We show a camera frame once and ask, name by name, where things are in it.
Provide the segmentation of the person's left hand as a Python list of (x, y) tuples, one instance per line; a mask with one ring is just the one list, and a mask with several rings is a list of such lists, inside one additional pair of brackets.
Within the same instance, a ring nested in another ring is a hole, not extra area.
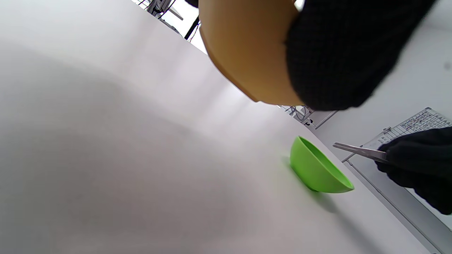
[(436, 1), (306, 0), (287, 34), (292, 88), (314, 110), (361, 106)]

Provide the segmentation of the person's right hand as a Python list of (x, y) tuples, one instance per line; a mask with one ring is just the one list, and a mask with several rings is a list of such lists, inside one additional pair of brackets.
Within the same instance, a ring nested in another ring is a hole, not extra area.
[(452, 212), (452, 129), (429, 129), (381, 145), (388, 163), (377, 168), (397, 185), (413, 189), (444, 215)]

